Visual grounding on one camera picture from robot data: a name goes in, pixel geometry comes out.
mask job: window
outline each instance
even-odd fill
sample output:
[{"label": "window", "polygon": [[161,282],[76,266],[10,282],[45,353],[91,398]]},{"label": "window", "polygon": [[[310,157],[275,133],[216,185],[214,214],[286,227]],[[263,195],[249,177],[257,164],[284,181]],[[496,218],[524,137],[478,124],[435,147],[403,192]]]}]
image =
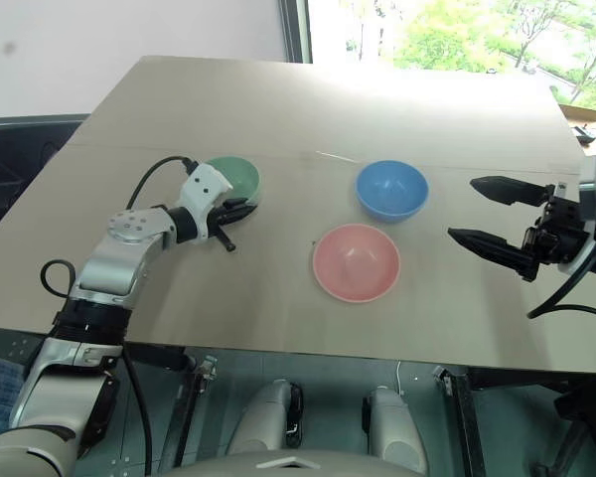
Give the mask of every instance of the window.
[{"label": "window", "polygon": [[313,61],[531,75],[596,109],[596,0],[317,0]]}]

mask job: beige table surface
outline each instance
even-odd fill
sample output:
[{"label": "beige table surface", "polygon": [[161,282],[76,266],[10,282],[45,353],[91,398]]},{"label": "beige table surface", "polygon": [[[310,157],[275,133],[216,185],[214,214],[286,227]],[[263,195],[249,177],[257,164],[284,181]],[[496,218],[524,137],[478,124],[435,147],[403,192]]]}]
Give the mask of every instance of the beige table surface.
[{"label": "beige table surface", "polygon": [[[524,316],[564,275],[543,267],[525,283],[446,234],[482,229],[520,244],[540,212],[487,201],[473,177],[576,187],[584,156],[554,100],[504,76],[145,58],[0,223],[0,327],[47,331],[61,302],[39,284],[41,265],[82,266],[145,169],[174,153],[249,159],[262,201],[227,229],[236,253],[214,240],[162,257],[130,340],[596,372],[595,316]],[[375,223],[354,197],[358,171],[379,159],[414,164],[430,184],[403,224]],[[172,204],[184,179],[165,168],[138,206]],[[310,268],[322,234],[352,222],[387,232],[401,253],[397,285],[369,304],[330,297]],[[567,301],[596,306],[596,276]]]}]

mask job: black cable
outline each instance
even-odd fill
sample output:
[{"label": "black cable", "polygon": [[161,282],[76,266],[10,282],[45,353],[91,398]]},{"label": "black cable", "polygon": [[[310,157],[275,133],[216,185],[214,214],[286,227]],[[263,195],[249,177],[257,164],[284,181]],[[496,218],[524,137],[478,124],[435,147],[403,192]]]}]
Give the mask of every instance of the black cable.
[{"label": "black cable", "polygon": [[135,367],[130,360],[130,355],[125,345],[121,350],[121,358],[123,359],[126,369],[128,370],[128,377],[130,378],[130,384],[134,391],[137,399],[137,405],[139,406],[139,414],[141,415],[141,424],[143,426],[143,437],[144,437],[144,451],[146,462],[144,464],[144,474],[150,475],[152,473],[152,431],[150,430],[150,419],[148,418],[148,407],[146,406],[146,400],[144,399],[141,388],[139,387],[139,379],[137,378],[137,372]]},{"label": "black cable", "polygon": [[[195,163],[192,159],[184,156],[170,156],[160,161],[154,163],[142,176],[141,180],[135,187],[135,190],[132,192],[132,196],[130,196],[130,200],[128,204],[126,204],[126,210],[132,209],[137,200],[137,196],[143,189],[143,186],[146,184],[146,181],[150,178],[150,176],[161,166],[167,164],[168,162],[173,161],[181,161],[184,167],[186,168],[186,173],[191,175],[195,168],[197,167],[197,163]],[[132,362],[130,361],[130,356],[128,355],[128,351],[124,346],[122,348],[121,356],[123,362],[126,364],[126,369],[128,370],[128,376],[130,377],[130,384],[132,385],[132,390],[135,394],[135,398],[137,399],[137,405],[139,406],[139,413],[141,415],[141,423],[143,426],[143,435],[144,435],[144,442],[145,442],[145,466],[144,466],[144,473],[145,475],[150,475],[152,473],[152,431],[150,430],[150,419],[148,417],[148,408],[146,406],[146,401],[141,391],[141,387],[139,385],[139,380],[137,379],[137,374],[135,372],[134,367],[132,366]]]},{"label": "black cable", "polygon": [[185,166],[186,172],[188,173],[188,175],[192,174],[192,172],[195,170],[194,161],[192,159],[190,159],[188,157],[184,157],[184,156],[170,156],[170,157],[166,157],[165,159],[161,159],[160,161],[155,162],[150,167],[150,169],[148,169],[146,171],[146,173],[143,175],[143,177],[139,181],[139,184],[137,184],[137,187],[135,187],[135,190],[133,191],[132,196],[130,196],[130,200],[128,201],[128,204],[126,204],[126,210],[132,209],[132,206],[135,205],[137,196],[141,192],[141,189],[143,189],[143,186],[146,184],[146,181],[150,178],[152,173],[155,172],[157,169],[159,169],[164,164],[166,164],[168,162],[173,162],[173,161],[181,161],[183,163],[183,165]]},{"label": "black cable", "polygon": [[[569,293],[572,290],[572,288],[574,288],[574,286],[576,286],[578,284],[578,282],[585,276],[585,274],[589,270],[591,270],[591,268],[594,266],[594,263],[596,263],[596,243],[594,244],[592,251],[589,252],[589,255],[587,255],[587,258],[585,258],[585,260],[581,263],[581,265],[578,267],[578,269],[576,271],[574,271],[574,273],[572,273],[569,278],[567,278],[565,283],[563,283],[560,286],[560,288],[558,288],[554,293],[552,293],[552,296],[547,298],[543,303],[541,303],[536,308],[534,308],[532,311],[527,313],[527,318],[530,318],[530,319],[536,318],[537,316],[543,315],[545,313],[550,313],[552,311],[557,311],[557,310],[563,309],[563,308],[555,308],[556,303],[558,303],[560,300],[562,300],[565,297],[565,295],[567,295],[567,293]],[[589,313],[594,313],[594,311],[589,311],[590,309],[596,310],[595,308],[584,307],[583,305],[559,305],[559,306],[567,306],[567,307],[574,306],[575,307],[575,308],[564,308],[564,309],[585,308],[580,311],[587,311]]]},{"label": "black cable", "polygon": [[[66,293],[61,293],[60,291],[56,290],[49,284],[49,281],[47,281],[47,271],[52,265],[56,264],[63,265],[69,270],[69,289]],[[44,286],[44,289],[52,295],[68,299],[69,293],[71,292],[71,288],[73,288],[73,284],[75,283],[75,267],[72,263],[70,263],[67,260],[62,260],[59,258],[55,260],[49,260],[40,269],[40,281],[42,282],[42,286]]]},{"label": "black cable", "polygon": [[576,310],[576,311],[584,311],[585,313],[593,313],[596,315],[596,308],[591,306],[585,305],[556,305],[552,306],[549,311],[545,313],[549,313],[550,311],[563,311],[563,310]]}]

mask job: white wall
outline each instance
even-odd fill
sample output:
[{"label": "white wall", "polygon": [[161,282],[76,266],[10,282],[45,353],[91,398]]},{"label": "white wall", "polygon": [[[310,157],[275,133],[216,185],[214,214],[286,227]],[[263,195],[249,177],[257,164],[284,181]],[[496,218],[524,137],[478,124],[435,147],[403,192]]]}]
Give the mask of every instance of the white wall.
[{"label": "white wall", "polygon": [[144,55],[285,61],[277,0],[0,0],[0,116],[91,112]]}]

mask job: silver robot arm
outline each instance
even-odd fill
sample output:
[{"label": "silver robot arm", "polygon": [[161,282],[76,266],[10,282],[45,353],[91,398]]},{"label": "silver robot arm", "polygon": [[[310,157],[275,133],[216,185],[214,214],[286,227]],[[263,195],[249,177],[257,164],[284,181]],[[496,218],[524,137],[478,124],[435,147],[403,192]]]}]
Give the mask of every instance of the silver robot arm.
[{"label": "silver robot arm", "polygon": [[174,209],[128,210],[109,219],[29,370],[11,429],[0,434],[0,476],[70,476],[79,450],[103,437],[118,386],[111,371],[152,263],[177,243],[212,236],[232,250],[220,225],[254,207],[244,200],[216,207],[229,190],[220,172],[201,164]]}]

